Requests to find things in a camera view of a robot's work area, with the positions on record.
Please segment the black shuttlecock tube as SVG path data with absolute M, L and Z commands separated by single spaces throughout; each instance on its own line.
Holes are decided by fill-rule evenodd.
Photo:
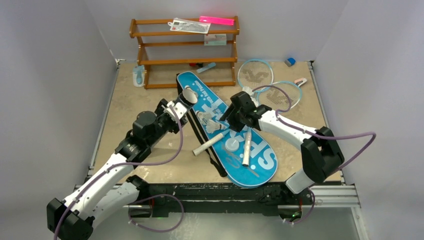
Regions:
M 177 99 L 187 109 L 191 109 L 198 102 L 196 93 L 188 89 L 184 89 Z

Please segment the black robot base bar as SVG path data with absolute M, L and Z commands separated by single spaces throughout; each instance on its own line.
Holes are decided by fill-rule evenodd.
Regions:
M 256 188 L 233 183 L 139 183 L 133 205 L 145 206 L 153 217 L 170 213 L 261 214 L 297 219 L 302 207 L 311 206 L 313 195 L 305 189 L 292 193 L 284 182 Z

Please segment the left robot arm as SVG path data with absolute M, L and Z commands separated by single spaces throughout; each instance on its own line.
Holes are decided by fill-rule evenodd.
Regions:
M 47 227 L 55 240 L 87 240 L 94 230 L 123 206 L 142 205 L 151 199 L 149 185 L 133 175 L 114 188 L 152 153 L 168 133 L 182 135 L 186 114 L 198 102 L 179 96 L 162 99 L 155 111 L 142 111 L 106 163 L 82 186 L 63 200 L 52 199 L 46 207 Z

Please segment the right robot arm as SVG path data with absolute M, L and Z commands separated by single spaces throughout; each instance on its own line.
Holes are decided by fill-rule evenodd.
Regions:
M 284 202 L 294 203 L 304 189 L 323 183 L 344 163 L 344 155 L 329 128 L 304 126 L 281 116 L 267 105 L 257 106 L 244 91 L 236 93 L 230 100 L 219 120 L 227 122 L 231 130 L 240 132 L 244 127 L 250 127 L 270 133 L 301 152 L 301 169 L 285 181 L 286 186 L 280 191 Z

